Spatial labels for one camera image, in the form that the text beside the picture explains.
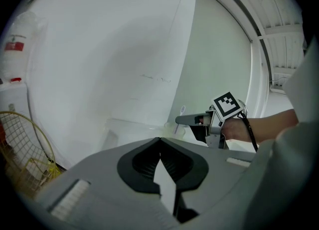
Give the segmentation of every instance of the red label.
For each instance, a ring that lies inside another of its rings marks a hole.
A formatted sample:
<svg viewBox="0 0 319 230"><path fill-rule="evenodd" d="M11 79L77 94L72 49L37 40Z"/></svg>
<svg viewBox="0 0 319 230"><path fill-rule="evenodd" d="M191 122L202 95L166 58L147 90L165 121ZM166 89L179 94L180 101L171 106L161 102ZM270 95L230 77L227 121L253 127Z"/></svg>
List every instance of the red label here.
<svg viewBox="0 0 319 230"><path fill-rule="evenodd" d="M7 42L4 50L23 50L24 43L22 42Z"/></svg>

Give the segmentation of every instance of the person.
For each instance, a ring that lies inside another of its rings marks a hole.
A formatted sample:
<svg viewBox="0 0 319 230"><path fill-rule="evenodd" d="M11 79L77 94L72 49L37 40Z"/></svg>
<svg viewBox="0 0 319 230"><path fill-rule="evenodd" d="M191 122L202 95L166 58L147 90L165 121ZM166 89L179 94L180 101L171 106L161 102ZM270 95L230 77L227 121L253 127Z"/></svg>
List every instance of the person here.
<svg viewBox="0 0 319 230"><path fill-rule="evenodd" d="M314 34L317 34L318 32L317 18L312 11L313 3L311 0L296 1L303 10L304 36L307 45L309 45ZM267 139L275 139L287 128L298 124L298 118L293 109L265 118L249 118L248 121L257 143L261 143ZM247 142L251 141L247 128L241 119L231 118L227 120L221 132L225 135L226 140L236 139Z"/></svg>

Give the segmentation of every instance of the yellow wire basket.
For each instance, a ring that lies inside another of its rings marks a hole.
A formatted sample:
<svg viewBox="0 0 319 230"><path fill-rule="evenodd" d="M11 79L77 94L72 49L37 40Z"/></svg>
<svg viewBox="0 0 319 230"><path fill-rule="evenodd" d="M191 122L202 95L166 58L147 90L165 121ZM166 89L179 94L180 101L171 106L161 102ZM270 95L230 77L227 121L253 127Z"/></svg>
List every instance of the yellow wire basket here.
<svg viewBox="0 0 319 230"><path fill-rule="evenodd" d="M34 197L61 172L43 131L16 112L0 112L0 164L18 192Z"/></svg>

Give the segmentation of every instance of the black cable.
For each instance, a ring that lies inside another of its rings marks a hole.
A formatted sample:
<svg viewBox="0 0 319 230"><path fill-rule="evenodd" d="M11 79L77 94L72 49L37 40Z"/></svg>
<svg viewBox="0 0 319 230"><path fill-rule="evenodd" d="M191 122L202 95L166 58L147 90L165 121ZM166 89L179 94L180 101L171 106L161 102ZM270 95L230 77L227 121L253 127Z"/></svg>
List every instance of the black cable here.
<svg viewBox="0 0 319 230"><path fill-rule="evenodd" d="M243 114L242 112L240 112L240 113L237 115L237 117L241 118L241 119L244 121L244 124L245 124L245 126L247 127L247 131L248 131L248 133L249 133L251 142L252 142L252 144L253 144L253 146L254 146L255 151L257 152L258 146L257 146L257 143L256 143L256 139L255 139L255 137L254 137L253 130L252 130L250 124L249 124L249 121L248 121L247 117L246 117L245 114Z"/></svg>

